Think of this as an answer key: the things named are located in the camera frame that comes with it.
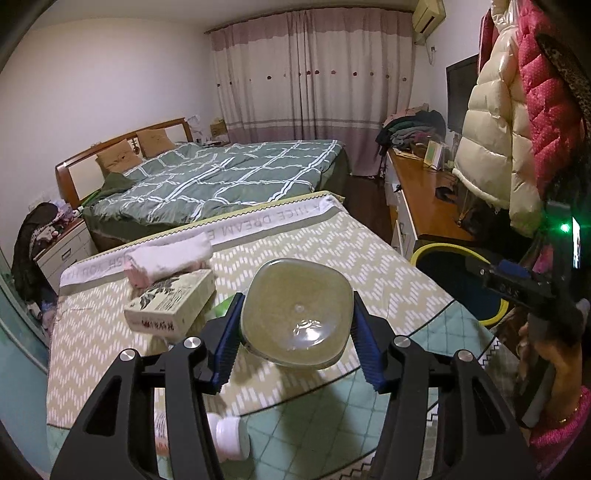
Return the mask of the person right hand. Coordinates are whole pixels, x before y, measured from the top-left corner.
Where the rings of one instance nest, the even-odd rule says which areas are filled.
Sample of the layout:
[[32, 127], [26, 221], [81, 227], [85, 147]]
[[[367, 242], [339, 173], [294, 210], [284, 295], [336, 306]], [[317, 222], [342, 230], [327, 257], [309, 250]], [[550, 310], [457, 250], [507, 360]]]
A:
[[518, 423], [528, 429], [542, 423], [563, 425], [580, 409], [582, 342], [566, 344], [549, 333], [550, 323], [523, 307], [512, 310], [520, 326], [520, 358], [514, 399]]

